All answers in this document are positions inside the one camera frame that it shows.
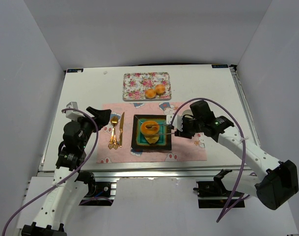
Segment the sliced bread piece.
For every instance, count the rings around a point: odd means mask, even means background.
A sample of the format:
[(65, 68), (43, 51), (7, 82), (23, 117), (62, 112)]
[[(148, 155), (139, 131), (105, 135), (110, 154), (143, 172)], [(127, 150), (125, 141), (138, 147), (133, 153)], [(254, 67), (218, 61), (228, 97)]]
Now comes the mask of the sliced bread piece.
[(155, 144), (160, 138), (159, 135), (146, 135), (144, 137), (149, 144)]

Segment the ring-shaped donut bread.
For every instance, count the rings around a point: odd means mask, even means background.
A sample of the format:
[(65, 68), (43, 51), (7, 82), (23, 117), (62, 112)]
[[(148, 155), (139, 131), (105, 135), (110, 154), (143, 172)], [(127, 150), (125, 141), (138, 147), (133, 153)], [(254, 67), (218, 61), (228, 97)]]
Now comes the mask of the ring-shaped donut bread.
[(141, 124), (140, 131), (145, 136), (157, 135), (160, 130), (160, 126), (153, 120), (145, 121)]

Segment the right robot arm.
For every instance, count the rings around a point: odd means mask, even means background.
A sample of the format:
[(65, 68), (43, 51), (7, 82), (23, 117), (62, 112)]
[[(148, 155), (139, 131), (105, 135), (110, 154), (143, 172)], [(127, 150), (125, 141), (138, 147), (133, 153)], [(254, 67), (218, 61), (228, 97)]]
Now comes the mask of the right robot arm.
[(240, 192), (251, 195), (271, 210), (278, 209), (299, 191), (297, 166), (290, 160), (285, 162), (269, 155), (244, 137), (240, 125), (233, 116), (216, 117), (211, 111), (209, 100), (194, 98), (188, 101), (191, 114), (168, 115), (166, 124), (175, 131), (175, 136), (192, 138), (203, 133), (216, 143), (230, 150), (248, 165), (254, 176), (222, 170), (214, 182), (222, 191)]

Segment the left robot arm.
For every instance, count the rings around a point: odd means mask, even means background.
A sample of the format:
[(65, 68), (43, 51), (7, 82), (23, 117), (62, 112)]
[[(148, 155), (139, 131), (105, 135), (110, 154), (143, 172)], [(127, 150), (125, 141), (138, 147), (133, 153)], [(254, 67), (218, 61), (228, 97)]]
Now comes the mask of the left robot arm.
[(23, 226), (23, 236), (65, 236), (66, 224), (75, 208), (84, 197), (95, 194), (94, 174), (81, 168), (92, 155), (92, 152), (85, 153), (91, 135), (109, 123), (111, 110), (92, 107), (86, 110), (81, 112), (75, 102), (63, 109), (70, 121), (63, 128), (52, 186), (43, 194), (44, 203), (32, 223)]

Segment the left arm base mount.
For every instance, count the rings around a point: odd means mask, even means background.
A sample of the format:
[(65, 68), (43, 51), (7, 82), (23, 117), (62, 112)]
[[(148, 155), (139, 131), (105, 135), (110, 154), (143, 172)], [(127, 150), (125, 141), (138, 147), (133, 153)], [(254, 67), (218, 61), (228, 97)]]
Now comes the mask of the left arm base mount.
[(114, 201), (114, 183), (110, 181), (96, 181), (93, 173), (81, 172), (76, 181), (88, 186), (88, 192), (82, 199), (80, 206), (111, 206)]

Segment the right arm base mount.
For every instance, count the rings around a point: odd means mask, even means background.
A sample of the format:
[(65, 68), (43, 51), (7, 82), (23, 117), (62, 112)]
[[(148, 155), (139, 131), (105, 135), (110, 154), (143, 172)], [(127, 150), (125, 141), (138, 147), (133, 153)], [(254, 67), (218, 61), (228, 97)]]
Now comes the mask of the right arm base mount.
[(214, 181), (217, 172), (194, 171), (196, 185), (193, 192), (197, 195), (199, 209), (221, 209), (231, 194), (229, 190), (222, 190)]

